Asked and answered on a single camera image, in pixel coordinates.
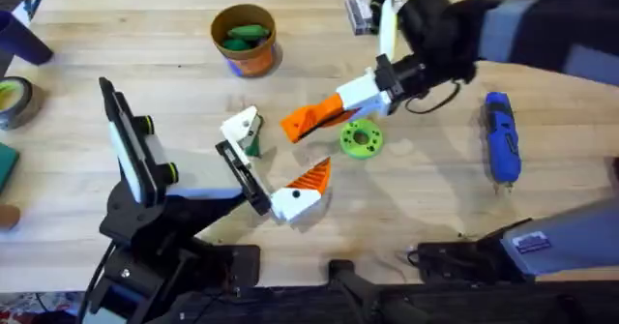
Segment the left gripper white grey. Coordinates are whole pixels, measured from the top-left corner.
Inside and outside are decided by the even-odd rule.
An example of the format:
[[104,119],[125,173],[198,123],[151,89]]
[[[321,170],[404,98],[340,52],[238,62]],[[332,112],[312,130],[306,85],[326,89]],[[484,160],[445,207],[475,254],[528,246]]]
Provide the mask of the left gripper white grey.
[[244,154],[260,154],[259,133],[263,117],[255,105],[223,121],[224,140],[215,152],[200,153],[164,148],[163,158],[176,165],[178,181],[166,188],[166,195],[193,200],[223,200],[240,196],[259,214],[271,209],[279,220],[294,221],[317,204],[328,188],[331,158],[271,194]]

